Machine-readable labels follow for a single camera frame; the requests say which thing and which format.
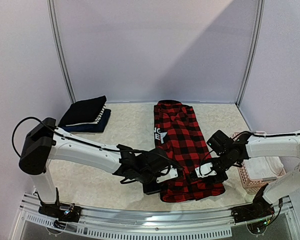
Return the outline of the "white cloth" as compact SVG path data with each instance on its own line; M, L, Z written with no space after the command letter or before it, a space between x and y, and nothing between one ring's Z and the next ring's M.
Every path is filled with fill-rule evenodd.
M278 177L284 174L284 165L277 156L264 156L243 161L250 179Z

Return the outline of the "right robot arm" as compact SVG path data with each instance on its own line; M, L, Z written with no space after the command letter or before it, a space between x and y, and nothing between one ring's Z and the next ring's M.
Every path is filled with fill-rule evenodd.
M217 130L207 141L216 157L201 163L196 170L202 178L225 173L230 167L258 157L291 157L300 159L300 130L289 133L257 134L242 131L235 137ZM249 206L252 218L259 218L279 199L300 189L300 162L294 170L263 186Z

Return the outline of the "red black plaid shirt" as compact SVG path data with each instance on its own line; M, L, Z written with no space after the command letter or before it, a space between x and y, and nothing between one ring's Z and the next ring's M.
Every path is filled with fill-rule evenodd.
M178 177L161 183L160 199L166 203L198 201L222 195L222 183L207 184L191 173L201 161L210 159L208 146L192 106L176 100L160 100L154 112L154 144L182 166Z

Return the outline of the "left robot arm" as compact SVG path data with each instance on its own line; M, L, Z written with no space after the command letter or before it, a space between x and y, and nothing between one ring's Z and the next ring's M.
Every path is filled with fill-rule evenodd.
M25 137L19 153L19 168L30 175L45 209L53 216L64 213L58 201L49 161L63 160L123 177L122 184L160 183L177 176L171 161L160 149L138 150L118 144L93 142L64 131L53 118L40 121Z

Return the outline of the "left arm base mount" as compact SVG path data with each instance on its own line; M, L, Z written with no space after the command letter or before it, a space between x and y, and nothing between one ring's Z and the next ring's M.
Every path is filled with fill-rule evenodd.
M56 218L59 222L78 223L81 218L83 208L75 203L60 202L59 190L57 187L55 188L55 192L56 200L54 203L46 203L42 201L39 193L37 193L40 201L38 212L42 215Z

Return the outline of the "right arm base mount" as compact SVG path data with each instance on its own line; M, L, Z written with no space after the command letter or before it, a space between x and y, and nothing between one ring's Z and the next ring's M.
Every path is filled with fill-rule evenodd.
M256 200L251 204L232 207L230 210L231 216L234 218L235 223L241 223L270 216L270 219L265 220L263 223L264 226L267 226L279 216L283 206L283 198L278 200L278 206L279 211L277 214L275 214L273 205L265 200Z

